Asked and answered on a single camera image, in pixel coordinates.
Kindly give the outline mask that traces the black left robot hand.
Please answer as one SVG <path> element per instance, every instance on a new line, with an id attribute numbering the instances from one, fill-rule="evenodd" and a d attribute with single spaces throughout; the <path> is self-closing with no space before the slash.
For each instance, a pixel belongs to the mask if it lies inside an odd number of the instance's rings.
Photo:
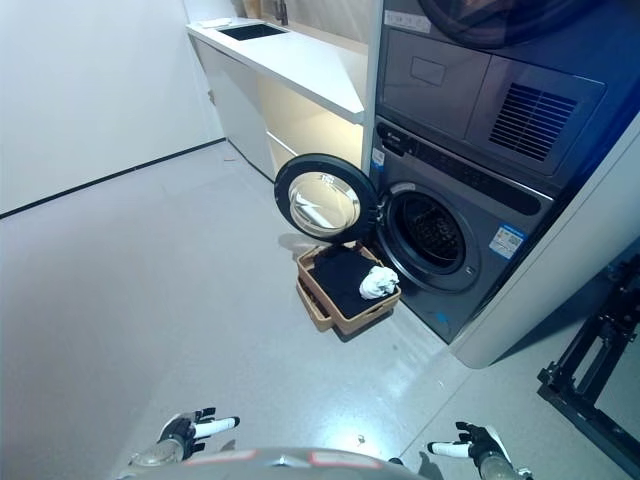
<path id="1" fill-rule="evenodd" d="M 205 448 L 204 439 L 232 430 L 240 424 L 238 416 L 215 418 L 216 408 L 208 407 L 173 416 L 162 428 L 158 443 L 170 442 L 178 447 L 181 460 Z"/>

